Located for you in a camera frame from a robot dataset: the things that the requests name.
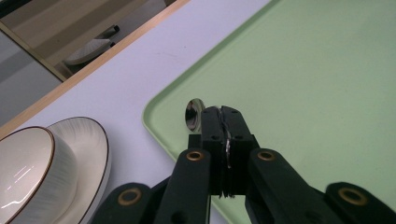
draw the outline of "table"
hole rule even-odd
[[[267,3],[176,1],[3,126],[0,138],[27,126],[90,117],[106,129],[112,151],[104,196],[128,182],[153,187],[171,174],[175,163],[143,127],[145,105]],[[212,213],[212,223],[222,222]]]

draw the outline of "green tray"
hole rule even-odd
[[[189,100],[242,112],[311,186],[346,181],[396,209],[396,1],[278,1],[153,98],[143,121],[176,159]],[[244,198],[213,197],[230,223]]]

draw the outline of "wooden table edge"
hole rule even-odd
[[[152,19],[150,19],[149,21],[144,23],[142,26],[137,28],[131,34],[127,35],[118,44],[116,44],[113,48],[106,51],[104,54],[102,54],[100,57],[98,57],[95,61],[93,61],[92,63],[89,63],[87,66],[85,66],[79,72],[77,72],[72,77],[67,79],[65,82],[63,82],[61,85],[59,85],[57,88],[55,88],[54,90],[49,92],[47,95],[42,97],[40,100],[38,100],[34,104],[30,105],[28,108],[26,108],[24,111],[22,111],[19,115],[17,115],[14,119],[10,120],[9,122],[7,122],[5,125],[3,125],[0,128],[0,139],[3,139],[7,135],[9,135],[13,131],[15,131],[19,126],[21,126],[28,119],[32,118],[34,115],[39,113],[45,107],[47,107],[52,102],[57,100],[59,97],[61,97],[67,91],[69,91],[74,86],[76,86],[81,80],[83,80],[85,77],[89,76],[93,71],[95,71],[97,68],[99,68],[104,63],[109,61],[111,58],[113,58],[116,54],[121,52],[123,49],[125,49],[126,47],[131,45],[140,36],[144,35],[149,30],[151,30],[152,28],[157,26],[159,23],[164,21],[168,16],[170,16],[172,13],[174,13],[175,11],[177,11],[178,9],[183,7],[189,1],[190,0],[176,0],[175,3],[173,3],[169,7],[165,8],[163,11],[161,11],[159,14],[154,16]]]

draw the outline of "bowl rim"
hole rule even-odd
[[[40,187],[42,186],[44,180],[46,179],[46,177],[47,177],[47,175],[48,175],[48,173],[49,173],[49,171],[50,171],[50,167],[51,167],[51,165],[52,165],[53,157],[54,157],[54,154],[55,154],[55,153],[54,153],[54,152],[55,152],[55,137],[54,137],[53,133],[52,133],[49,129],[45,128],[45,127],[31,126],[31,127],[22,128],[22,129],[17,130],[17,131],[15,131],[15,132],[13,132],[13,133],[10,133],[9,135],[7,135],[7,136],[4,137],[4,138],[2,138],[2,139],[0,140],[0,142],[2,142],[3,140],[5,140],[5,139],[11,137],[11,135],[14,135],[14,134],[16,134],[16,133],[20,133],[20,132],[26,131],[26,130],[28,130],[28,129],[41,129],[41,130],[46,131],[46,132],[49,134],[49,138],[50,138],[50,141],[51,141],[51,151],[50,151],[49,163],[47,164],[46,170],[44,171],[44,173],[43,173],[42,176],[40,177],[40,180],[39,180],[38,184],[35,186],[35,189],[33,190],[33,192],[29,195],[29,197],[28,197],[28,198],[26,199],[26,201],[21,205],[21,207],[20,207],[20,208],[19,208],[19,209],[18,209],[7,221],[6,221],[6,223],[12,222],[12,221],[22,212],[22,210],[26,207],[26,205],[27,205],[30,201],[32,201],[32,199],[35,197],[35,195],[37,194],[38,190],[39,190]]]

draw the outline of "white plate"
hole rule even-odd
[[[65,119],[48,129],[72,148],[78,161],[75,198],[55,223],[88,223],[99,205],[110,173],[111,158],[105,130],[88,118]]]

